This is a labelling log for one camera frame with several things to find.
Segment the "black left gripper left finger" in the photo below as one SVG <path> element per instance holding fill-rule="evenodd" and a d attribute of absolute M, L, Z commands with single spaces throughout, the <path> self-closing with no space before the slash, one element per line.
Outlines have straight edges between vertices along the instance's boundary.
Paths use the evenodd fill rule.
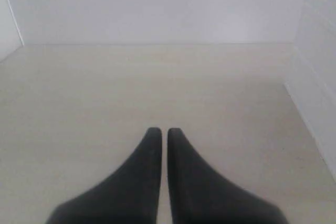
<path fill-rule="evenodd" d="M 162 131 L 150 127 L 114 173 L 59 205 L 47 223 L 156 223 L 161 174 Z"/>

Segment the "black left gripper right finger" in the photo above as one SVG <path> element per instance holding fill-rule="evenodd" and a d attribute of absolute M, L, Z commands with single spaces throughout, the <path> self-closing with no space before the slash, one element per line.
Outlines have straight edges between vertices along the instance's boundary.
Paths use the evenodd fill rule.
<path fill-rule="evenodd" d="M 167 176 L 173 223 L 285 223 L 276 205 L 214 170 L 180 128 L 167 133 Z"/>

